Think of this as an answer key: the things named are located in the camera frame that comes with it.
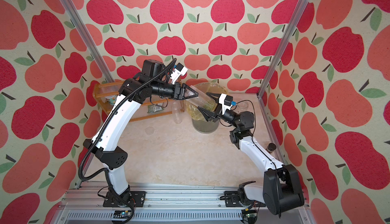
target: clear plastic cup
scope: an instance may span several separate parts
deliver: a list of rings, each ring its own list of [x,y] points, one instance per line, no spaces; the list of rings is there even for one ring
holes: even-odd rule
[[[179,102],[173,102],[171,104],[171,107],[172,107],[172,118],[173,118],[173,121],[176,123],[176,124],[180,124],[183,119],[182,119],[182,114],[181,114],[181,106],[179,104]]]

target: wire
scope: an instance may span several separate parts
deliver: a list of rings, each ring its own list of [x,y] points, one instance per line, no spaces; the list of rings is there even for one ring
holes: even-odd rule
[[[221,124],[222,126],[226,126],[226,125],[223,125],[223,124],[222,124],[221,120],[220,120],[220,124]],[[232,126],[232,125],[229,125],[229,126]],[[226,127],[229,127],[229,126],[226,126]]]
[[[167,100],[167,104],[166,104],[165,106],[161,106],[161,105],[158,105],[158,104],[153,104],[153,102],[152,102],[152,96],[149,97],[149,101],[150,101],[151,104],[153,104],[154,106],[161,107],[161,108],[165,108],[165,107],[168,106],[168,99],[167,99],[166,97],[164,97],[164,99]]]
[[[102,190],[103,190],[103,188],[101,188],[101,189],[100,189],[100,190],[97,192],[97,195],[98,195],[99,197],[102,197],[102,198],[106,199],[106,197],[105,197],[105,196],[103,196],[103,195],[99,194],[99,193],[100,193],[100,191],[102,191]]]

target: black bracket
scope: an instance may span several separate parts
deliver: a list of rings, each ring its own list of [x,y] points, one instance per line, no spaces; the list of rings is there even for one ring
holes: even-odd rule
[[[144,207],[145,202],[145,191],[130,191],[130,187],[128,187],[121,195],[120,197],[127,201],[130,206],[134,205],[135,207]],[[126,207],[122,202],[118,202],[110,191],[107,192],[106,198],[103,203],[103,207],[114,207],[114,208],[120,208],[120,207]]]
[[[88,149],[91,144],[91,139],[85,139],[83,146]],[[108,165],[110,170],[113,170],[123,165],[128,156],[127,152],[118,146],[115,148],[114,151],[103,151],[103,148],[98,149],[95,146],[91,152],[95,154],[96,158],[98,158],[102,163]]]

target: apple wallpaper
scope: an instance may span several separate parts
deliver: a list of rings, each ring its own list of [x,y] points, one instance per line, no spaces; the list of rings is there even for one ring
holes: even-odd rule
[[[50,222],[102,122],[101,80],[56,1],[0,0],[1,224]]]
[[[262,95],[268,119],[318,224],[390,223],[390,0],[308,6]]]

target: small jar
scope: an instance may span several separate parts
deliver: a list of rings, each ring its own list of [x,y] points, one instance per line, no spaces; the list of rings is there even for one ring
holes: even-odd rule
[[[268,153],[272,153],[274,150],[276,150],[276,145],[274,143],[269,143],[266,148],[266,151]]]

